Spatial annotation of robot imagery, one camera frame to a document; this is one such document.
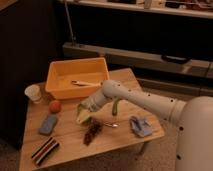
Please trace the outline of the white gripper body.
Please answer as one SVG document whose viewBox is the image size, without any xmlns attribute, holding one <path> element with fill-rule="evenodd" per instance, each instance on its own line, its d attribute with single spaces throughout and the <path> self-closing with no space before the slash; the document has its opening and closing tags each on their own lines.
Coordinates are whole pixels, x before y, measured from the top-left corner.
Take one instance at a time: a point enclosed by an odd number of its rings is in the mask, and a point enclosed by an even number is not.
<svg viewBox="0 0 213 171">
<path fill-rule="evenodd" d="M 109 102 L 109 98 L 106 97 L 101 90 L 90 95 L 88 98 L 82 101 L 82 105 L 90 112 L 96 112 L 100 110 L 105 104 Z"/>
</svg>

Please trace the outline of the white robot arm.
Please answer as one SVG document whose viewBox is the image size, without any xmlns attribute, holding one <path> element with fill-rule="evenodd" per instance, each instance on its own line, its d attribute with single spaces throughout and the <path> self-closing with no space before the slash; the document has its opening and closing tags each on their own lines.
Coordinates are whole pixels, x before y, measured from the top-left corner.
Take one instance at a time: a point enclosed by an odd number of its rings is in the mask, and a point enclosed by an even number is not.
<svg viewBox="0 0 213 171">
<path fill-rule="evenodd" d="M 175 171 L 213 171 L 213 97 L 199 96 L 186 102 L 107 80 L 82 103 L 96 112 L 114 99 L 131 102 L 178 125 Z"/>
</svg>

